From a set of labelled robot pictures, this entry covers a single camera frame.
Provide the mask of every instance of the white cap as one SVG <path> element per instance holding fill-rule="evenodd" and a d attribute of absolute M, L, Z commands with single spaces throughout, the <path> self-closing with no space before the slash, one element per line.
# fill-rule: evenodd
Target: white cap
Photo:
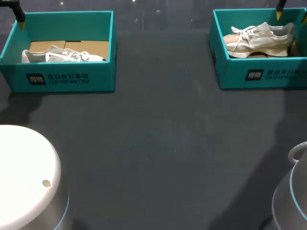
<path fill-rule="evenodd" d="M 39 133 L 0 126 L 0 230 L 19 229 L 52 200 L 60 180 L 58 154 Z"/>

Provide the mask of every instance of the shoe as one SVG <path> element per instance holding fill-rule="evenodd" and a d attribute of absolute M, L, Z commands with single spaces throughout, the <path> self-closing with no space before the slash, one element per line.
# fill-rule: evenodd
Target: shoe
<path fill-rule="evenodd" d="M 243 30 L 231 27 L 233 34 L 224 36 L 227 52 L 235 58 L 247 58 L 261 52 L 270 56 L 286 57 L 287 49 L 294 41 L 294 24 L 270 26 L 263 23 Z"/>
<path fill-rule="evenodd" d="M 31 52 L 29 50 L 22 52 L 22 63 L 66 61 L 106 61 L 106 59 L 98 55 L 91 55 L 85 51 L 79 53 L 72 49 L 62 49 L 57 46 L 51 46 L 45 52 Z"/>

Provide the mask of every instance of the shoe box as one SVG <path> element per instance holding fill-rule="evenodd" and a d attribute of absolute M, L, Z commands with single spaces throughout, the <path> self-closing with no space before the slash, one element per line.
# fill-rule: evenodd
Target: shoe box
<path fill-rule="evenodd" d="M 106 61 L 21 63 L 23 50 L 44 52 L 52 45 Z M 24 30 L 17 22 L 12 27 L 0 56 L 0 72 L 12 92 L 114 91 L 116 56 L 112 11 L 26 13 Z"/>
<path fill-rule="evenodd" d="M 210 51 L 221 89 L 307 87 L 307 23 L 305 8 L 285 8 L 279 20 L 276 9 L 214 10 L 210 29 Z M 231 58 L 223 36 L 231 27 L 244 29 L 267 22 L 272 26 L 294 23 L 295 41 L 287 57 L 263 54 Z"/>

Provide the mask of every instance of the white cylinder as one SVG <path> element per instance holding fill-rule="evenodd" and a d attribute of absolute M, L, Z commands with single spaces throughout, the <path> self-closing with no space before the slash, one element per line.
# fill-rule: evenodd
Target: white cylinder
<path fill-rule="evenodd" d="M 39 133 L 0 126 L 0 230 L 71 230 L 59 156 Z"/>

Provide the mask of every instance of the gray surface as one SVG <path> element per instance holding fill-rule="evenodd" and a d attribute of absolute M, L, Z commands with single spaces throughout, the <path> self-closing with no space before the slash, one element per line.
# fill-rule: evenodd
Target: gray surface
<path fill-rule="evenodd" d="M 26 11 L 116 13 L 115 93 L 9 97 L 0 79 L 0 123 L 34 129 L 58 150 L 75 228 L 256 230 L 288 151 L 306 141 L 307 92 L 220 90 L 207 39 L 213 8 L 275 2 L 32 2 L 22 1 Z M 13 16 L 0 9 L 0 18 L 3 45 Z"/>

